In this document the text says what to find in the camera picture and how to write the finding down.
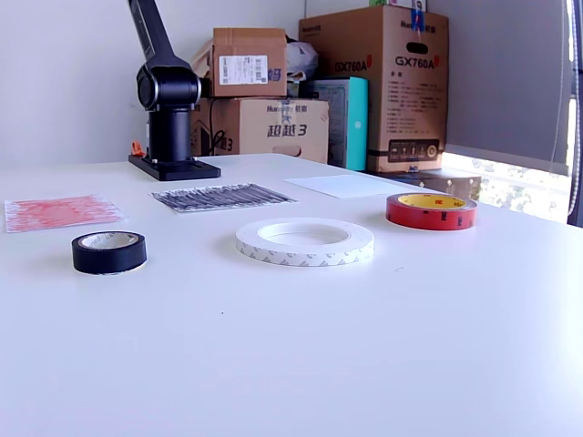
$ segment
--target white table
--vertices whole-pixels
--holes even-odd
[[[208,162],[223,178],[159,183],[128,163],[0,174],[1,200],[100,193],[130,217],[0,234],[0,436],[583,435],[582,229],[483,205],[474,229],[407,229],[384,219],[385,196],[283,181],[341,169]],[[242,182],[300,202],[178,215],[148,195]],[[235,250],[240,226],[278,217],[364,225],[375,258],[298,269]],[[74,271],[71,240],[106,229],[145,235],[146,266]]]

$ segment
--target black cable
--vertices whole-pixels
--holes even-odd
[[[210,110],[209,110],[209,125],[210,125],[210,150],[209,150],[209,155],[212,156],[212,157],[215,155],[215,148],[217,147],[217,145],[225,138],[225,131],[224,130],[219,130],[215,134],[214,129],[213,129],[213,125],[212,125],[212,109],[214,108],[215,102],[217,100],[218,100],[217,98],[213,98],[212,99],[212,101],[210,102]]]

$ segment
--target teal box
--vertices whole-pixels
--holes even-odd
[[[330,106],[328,164],[366,170],[368,80],[330,77],[302,82],[301,96],[326,100]]]

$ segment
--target window blind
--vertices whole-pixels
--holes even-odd
[[[567,0],[431,0],[449,17],[446,151],[567,174]]]

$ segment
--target cardboard box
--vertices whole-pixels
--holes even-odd
[[[445,149],[448,20],[365,7],[303,19],[300,39],[320,55],[321,75],[369,80],[367,168],[376,172],[441,167]]]
[[[370,6],[391,5],[427,12],[427,0],[369,0]]]
[[[286,47],[283,29],[214,29],[211,94],[214,97],[285,97]]]
[[[212,110],[212,134],[210,111]],[[190,122],[192,154],[281,153],[326,164],[328,102],[304,99],[202,99]]]
[[[390,175],[378,173],[374,175],[421,188],[434,189],[459,198],[471,198],[475,201],[480,199],[482,189],[481,176],[451,168],[418,173],[392,173]]]

